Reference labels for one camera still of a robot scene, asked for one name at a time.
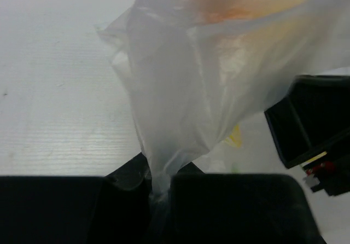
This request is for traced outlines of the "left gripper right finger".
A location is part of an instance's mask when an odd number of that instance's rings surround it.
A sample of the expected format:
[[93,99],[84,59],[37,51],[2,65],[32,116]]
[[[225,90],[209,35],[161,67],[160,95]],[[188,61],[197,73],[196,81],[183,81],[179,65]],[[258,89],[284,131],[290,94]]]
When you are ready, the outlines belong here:
[[204,173],[172,177],[165,243],[324,243],[306,196],[291,176]]

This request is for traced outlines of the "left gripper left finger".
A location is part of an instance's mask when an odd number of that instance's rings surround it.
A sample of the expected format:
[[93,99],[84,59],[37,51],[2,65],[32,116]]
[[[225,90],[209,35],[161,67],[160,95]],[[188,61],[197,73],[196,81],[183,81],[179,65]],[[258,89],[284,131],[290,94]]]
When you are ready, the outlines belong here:
[[105,177],[2,176],[1,243],[141,243],[147,171],[138,154]]

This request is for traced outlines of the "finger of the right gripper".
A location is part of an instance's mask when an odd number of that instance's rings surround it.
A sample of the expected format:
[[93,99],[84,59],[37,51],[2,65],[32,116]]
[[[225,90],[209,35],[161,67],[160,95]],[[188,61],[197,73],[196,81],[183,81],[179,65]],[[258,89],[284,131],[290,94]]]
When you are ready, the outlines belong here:
[[301,75],[265,111],[279,159],[290,169],[322,153],[349,153],[349,77]]

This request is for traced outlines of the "clear printed plastic bag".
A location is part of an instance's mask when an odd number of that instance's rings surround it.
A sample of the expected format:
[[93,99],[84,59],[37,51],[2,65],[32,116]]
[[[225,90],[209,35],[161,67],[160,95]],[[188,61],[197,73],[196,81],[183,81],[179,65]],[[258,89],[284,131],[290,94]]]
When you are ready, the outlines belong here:
[[253,63],[256,21],[308,0],[277,0],[274,12],[209,24],[193,0],[135,0],[99,37],[125,87],[155,195],[244,118],[280,101],[302,71]]

